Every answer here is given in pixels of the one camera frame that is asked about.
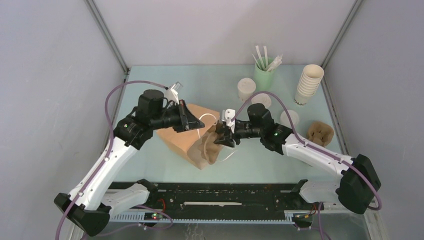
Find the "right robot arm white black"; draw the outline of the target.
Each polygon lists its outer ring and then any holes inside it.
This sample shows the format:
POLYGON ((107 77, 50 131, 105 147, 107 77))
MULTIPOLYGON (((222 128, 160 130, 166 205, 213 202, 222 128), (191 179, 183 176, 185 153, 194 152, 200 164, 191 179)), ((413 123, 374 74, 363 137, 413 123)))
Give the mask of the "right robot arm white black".
POLYGON ((305 180, 299 183, 297 191, 290 196, 295 208, 304 209, 318 202, 340 203, 356 214, 382 208, 378 196, 381 181, 367 156, 335 153, 307 140, 293 129, 276 123, 261 103, 250 105, 247 113, 249 119, 243 121, 236 119, 234 109, 223 110, 215 144, 233 148, 242 139, 258 138, 269 151, 295 158, 334 177, 330 182, 305 180))

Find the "wrapped straw leftmost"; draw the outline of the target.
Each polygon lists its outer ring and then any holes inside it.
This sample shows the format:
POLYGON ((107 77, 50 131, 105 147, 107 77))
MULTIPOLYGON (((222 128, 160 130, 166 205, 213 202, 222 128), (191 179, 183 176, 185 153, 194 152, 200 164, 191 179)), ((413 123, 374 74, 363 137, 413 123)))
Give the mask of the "wrapped straw leftmost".
POLYGON ((259 48, 259 46, 258 45, 256 45, 255 46, 255 49, 256 49, 256 53, 257 53, 257 56, 258 56, 258 59, 259 59, 259 61, 260 61, 260 66, 261 66, 261 70, 265 70, 265 65, 264 65, 264 62, 263 62, 263 57, 262 57, 262 55, 261 55, 261 51, 260 51, 260 48, 259 48))

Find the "stack of white plastic lids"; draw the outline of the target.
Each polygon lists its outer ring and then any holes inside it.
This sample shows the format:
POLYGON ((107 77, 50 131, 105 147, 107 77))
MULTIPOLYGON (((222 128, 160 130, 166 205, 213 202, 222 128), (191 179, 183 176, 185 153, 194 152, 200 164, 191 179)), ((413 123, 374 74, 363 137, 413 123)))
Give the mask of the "stack of white plastic lids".
POLYGON ((279 117, 279 123, 285 127, 288 127, 292 129, 292 125, 294 127, 297 126, 297 124, 300 122, 300 117, 298 113, 294 110, 288 109, 288 113, 284 110, 280 117, 279 117))

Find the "green straw holder cup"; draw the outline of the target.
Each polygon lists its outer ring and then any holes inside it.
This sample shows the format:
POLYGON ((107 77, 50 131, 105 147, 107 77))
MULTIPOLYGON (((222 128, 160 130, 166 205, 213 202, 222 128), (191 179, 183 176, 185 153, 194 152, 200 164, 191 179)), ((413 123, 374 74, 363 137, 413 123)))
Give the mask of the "green straw holder cup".
POLYGON ((261 67, 261 61, 258 60, 258 63, 254 65, 253 81, 256 84, 257 91, 267 91, 274 81, 275 72, 277 70, 264 71, 261 67))

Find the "stack of white paper cups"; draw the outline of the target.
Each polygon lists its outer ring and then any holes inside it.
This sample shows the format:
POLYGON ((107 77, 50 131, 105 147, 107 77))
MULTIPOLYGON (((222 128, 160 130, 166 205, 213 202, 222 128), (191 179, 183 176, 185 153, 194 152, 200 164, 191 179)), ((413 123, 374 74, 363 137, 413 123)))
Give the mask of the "stack of white paper cups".
POLYGON ((294 96, 294 102, 297 105, 304 106, 307 104, 317 92, 324 74, 324 69, 316 64, 308 64, 303 68, 294 96))

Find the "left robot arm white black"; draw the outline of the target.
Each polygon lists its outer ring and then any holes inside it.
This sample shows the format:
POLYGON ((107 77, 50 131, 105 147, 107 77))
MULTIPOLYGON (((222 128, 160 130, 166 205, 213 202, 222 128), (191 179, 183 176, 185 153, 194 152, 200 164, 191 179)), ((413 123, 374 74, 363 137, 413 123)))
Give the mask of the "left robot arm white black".
POLYGON ((138 98, 138 105, 117 123, 112 139, 84 179, 70 193, 59 193, 54 199, 64 216, 88 236, 96 236, 112 217, 132 207, 156 206, 157 188, 145 179, 105 195, 122 167, 152 138, 155 130, 173 128, 181 133, 205 127, 183 99, 171 100, 172 106, 164 105, 165 100, 163 92, 145 90, 138 98))

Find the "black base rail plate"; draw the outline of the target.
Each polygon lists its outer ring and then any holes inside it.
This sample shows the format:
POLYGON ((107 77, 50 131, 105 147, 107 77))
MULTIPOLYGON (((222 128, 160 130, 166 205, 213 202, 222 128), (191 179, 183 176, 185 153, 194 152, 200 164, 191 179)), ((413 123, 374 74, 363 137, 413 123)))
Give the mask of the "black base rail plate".
POLYGON ((145 206, 172 219, 284 220, 284 214, 314 214, 297 183, 152 183, 145 206))

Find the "brown paper takeout bag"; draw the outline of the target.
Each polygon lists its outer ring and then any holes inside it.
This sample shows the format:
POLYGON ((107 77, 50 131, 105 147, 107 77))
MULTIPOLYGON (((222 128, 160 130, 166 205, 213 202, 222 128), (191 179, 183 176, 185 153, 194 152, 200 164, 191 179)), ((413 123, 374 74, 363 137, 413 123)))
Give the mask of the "brown paper takeout bag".
MULTIPOLYGON (((175 132, 171 127, 156 131, 156 134, 171 151, 200 170, 208 165, 212 165, 208 164, 208 162, 201 157, 201 151, 198 150, 198 146, 201 143, 201 137, 212 126, 219 127, 221 125, 219 123, 221 119, 221 114, 219 112, 205 107, 203 107, 203 111, 204 113, 199 116, 199 119, 205 124, 204 128, 180 133, 175 132)), ((236 149, 223 146, 215 163, 224 162, 233 157, 235 153, 236 149)))

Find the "brown pulp cup carrier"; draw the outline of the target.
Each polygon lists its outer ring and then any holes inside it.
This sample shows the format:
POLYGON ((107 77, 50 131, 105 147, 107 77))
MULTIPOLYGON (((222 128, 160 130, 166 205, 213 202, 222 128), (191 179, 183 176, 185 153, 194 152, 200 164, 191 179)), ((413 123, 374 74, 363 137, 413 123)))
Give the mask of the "brown pulp cup carrier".
POLYGON ((219 139, 220 135, 216 133, 216 126, 212 126, 200 138, 201 143, 197 147, 200 150, 201 157, 207 161, 208 164, 213 165, 223 149, 223 145, 215 144, 215 140, 219 139))
POLYGON ((326 147, 330 144, 334 135, 334 129, 330 125, 315 121, 309 126, 306 138, 319 146, 326 147))

